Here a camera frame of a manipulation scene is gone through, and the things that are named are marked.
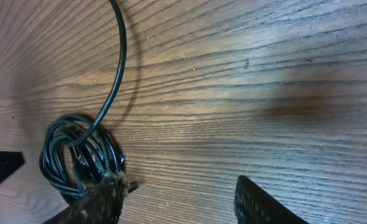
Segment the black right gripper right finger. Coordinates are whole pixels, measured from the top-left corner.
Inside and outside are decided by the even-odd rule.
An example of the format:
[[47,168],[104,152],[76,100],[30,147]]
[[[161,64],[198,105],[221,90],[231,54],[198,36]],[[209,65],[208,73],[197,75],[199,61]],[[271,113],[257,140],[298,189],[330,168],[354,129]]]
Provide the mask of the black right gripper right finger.
[[237,179],[234,208],[238,224],[308,224],[245,175]]

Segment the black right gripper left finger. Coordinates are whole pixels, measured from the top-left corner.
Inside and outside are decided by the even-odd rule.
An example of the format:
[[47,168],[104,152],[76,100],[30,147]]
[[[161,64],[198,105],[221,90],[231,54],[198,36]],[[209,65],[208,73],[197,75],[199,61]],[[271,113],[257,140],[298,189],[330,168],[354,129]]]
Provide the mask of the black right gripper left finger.
[[107,173],[104,179],[79,201],[45,224],[116,224],[128,195],[129,182],[123,172]]

